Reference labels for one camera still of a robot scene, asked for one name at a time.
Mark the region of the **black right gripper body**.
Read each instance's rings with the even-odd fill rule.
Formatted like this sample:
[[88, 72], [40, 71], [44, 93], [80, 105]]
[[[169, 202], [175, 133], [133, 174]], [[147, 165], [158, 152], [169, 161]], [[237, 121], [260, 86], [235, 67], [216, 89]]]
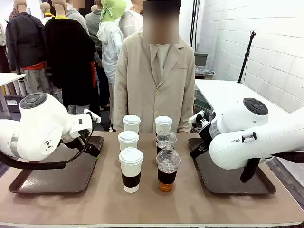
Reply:
[[215, 124], [208, 123], [199, 132], [199, 136], [202, 139], [202, 143], [199, 145], [200, 149], [208, 149], [211, 141], [215, 137]]

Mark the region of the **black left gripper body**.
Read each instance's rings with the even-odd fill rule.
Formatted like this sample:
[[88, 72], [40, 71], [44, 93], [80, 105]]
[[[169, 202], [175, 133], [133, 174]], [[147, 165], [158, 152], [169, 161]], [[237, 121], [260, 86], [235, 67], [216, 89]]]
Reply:
[[89, 143], [89, 141], [86, 141], [85, 136], [75, 138], [68, 143], [65, 142], [64, 145], [70, 149], [78, 149], [79, 151], [83, 152], [91, 152], [95, 147], [93, 144]]

